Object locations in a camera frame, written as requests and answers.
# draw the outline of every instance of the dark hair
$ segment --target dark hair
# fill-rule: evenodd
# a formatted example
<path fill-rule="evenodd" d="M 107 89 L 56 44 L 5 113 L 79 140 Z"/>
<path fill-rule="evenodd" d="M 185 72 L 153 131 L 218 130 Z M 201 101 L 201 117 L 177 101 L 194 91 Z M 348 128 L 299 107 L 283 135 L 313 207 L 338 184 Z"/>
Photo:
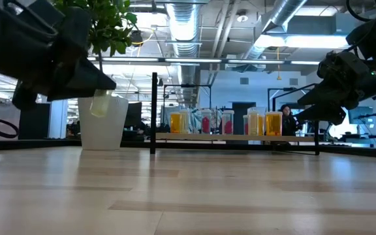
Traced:
<path fill-rule="evenodd" d="M 290 107 L 289 105 L 287 105 L 287 104 L 283 104 L 283 105 L 281 106 L 281 109 L 280 109 L 279 111 L 280 111 L 280 112 L 284 111 L 284 108 L 286 108 L 286 107 L 290 108 L 290 110 L 291 110 L 291 107 Z"/>

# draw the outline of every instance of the green plant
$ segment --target green plant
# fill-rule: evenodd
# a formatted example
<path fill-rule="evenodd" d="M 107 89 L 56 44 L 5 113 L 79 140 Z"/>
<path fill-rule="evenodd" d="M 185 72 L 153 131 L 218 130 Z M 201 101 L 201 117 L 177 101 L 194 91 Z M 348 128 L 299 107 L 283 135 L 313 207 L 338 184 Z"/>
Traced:
<path fill-rule="evenodd" d="M 88 48 L 92 46 L 92 52 L 99 56 L 101 70 L 101 52 L 110 48 L 110 56 L 115 52 L 125 54 L 131 46 L 129 35 L 137 28 L 137 17 L 128 12 L 130 0 L 54 0 L 53 4 L 61 12 L 67 7 L 80 7 L 91 14 Z"/>

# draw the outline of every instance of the white plant pot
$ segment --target white plant pot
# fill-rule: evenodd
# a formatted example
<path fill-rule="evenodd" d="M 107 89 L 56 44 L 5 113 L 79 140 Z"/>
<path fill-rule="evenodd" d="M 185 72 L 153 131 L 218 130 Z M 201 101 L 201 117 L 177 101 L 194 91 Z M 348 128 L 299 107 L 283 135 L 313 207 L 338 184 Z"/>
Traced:
<path fill-rule="evenodd" d="M 92 98 L 78 99 L 82 149 L 120 149 L 129 101 L 120 97 L 111 97 L 104 117 L 92 115 L 91 103 Z"/>

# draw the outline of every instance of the wooden shelf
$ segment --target wooden shelf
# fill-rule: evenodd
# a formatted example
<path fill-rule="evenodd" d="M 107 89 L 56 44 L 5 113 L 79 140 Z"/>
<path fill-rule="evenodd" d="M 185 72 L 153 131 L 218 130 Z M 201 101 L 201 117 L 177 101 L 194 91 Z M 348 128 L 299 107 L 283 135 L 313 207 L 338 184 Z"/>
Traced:
<path fill-rule="evenodd" d="M 156 133 L 158 140 L 256 140 L 256 141 L 286 141 L 314 142 L 313 137 L 297 136 L 251 136 L 242 134 L 170 134 Z"/>

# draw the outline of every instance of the plastic container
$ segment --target plastic container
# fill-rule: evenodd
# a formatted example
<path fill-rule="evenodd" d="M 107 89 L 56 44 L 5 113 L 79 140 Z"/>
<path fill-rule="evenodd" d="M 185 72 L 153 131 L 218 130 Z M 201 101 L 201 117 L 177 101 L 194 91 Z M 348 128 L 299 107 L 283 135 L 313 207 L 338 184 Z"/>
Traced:
<path fill-rule="evenodd" d="M 221 116 L 223 134 L 233 134 L 234 111 L 225 110 Z"/>
<path fill-rule="evenodd" d="M 282 135 L 282 112 L 266 113 L 266 135 L 281 136 Z"/>
<path fill-rule="evenodd" d="M 181 133 L 189 133 L 189 110 L 181 110 Z"/>
<path fill-rule="evenodd" d="M 212 131 L 212 111 L 211 110 L 201 110 L 201 133 L 210 134 Z"/>
<path fill-rule="evenodd" d="M 95 90 L 92 98 L 91 110 L 92 115 L 101 118 L 107 114 L 108 105 L 110 105 L 111 90 Z"/>
<path fill-rule="evenodd" d="M 243 115 L 243 133 L 246 135 L 249 133 L 249 123 L 247 120 L 247 115 Z"/>
<path fill-rule="evenodd" d="M 255 109 L 249 111 L 249 135 L 258 135 L 259 115 Z"/>
<path fill-rule="evenodd" d="M 181 114 L 179 112 L 170 113 L 170 132 L 174 134 L 181 133 Z"/>
<path fill-rule="evenodd" d="M 262 136 L 265 133 L 265 116 L 259 115 L 258 135 Z"/>

